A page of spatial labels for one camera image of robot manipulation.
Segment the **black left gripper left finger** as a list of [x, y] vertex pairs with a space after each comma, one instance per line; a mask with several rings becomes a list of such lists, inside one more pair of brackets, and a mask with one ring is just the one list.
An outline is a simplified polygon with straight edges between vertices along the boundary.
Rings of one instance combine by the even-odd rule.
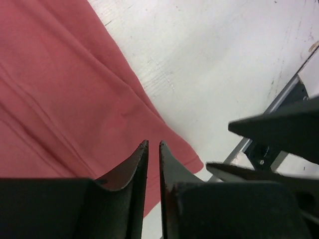
[[3, 239], [139, 239], [149, 143], [107, 174], [90, 178], [0, 181]]

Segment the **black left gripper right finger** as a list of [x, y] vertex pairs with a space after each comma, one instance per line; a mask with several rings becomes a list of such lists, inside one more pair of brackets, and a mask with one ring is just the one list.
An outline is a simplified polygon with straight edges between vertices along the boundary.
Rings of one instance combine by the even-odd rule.
[[159, 145], [165, 239], [311, 239], [313, 180], [208, 163], [204, 182]]

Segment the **salmon red t-shirt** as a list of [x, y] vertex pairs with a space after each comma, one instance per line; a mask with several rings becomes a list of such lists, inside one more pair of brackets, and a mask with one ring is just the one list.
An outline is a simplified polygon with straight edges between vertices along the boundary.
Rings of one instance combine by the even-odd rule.
[[99, 178], [149, 141], [144, 213], [160, 200], [159, 144], [203, 163], [169, 128], [86, 0], [0, 3], [0, 175]]

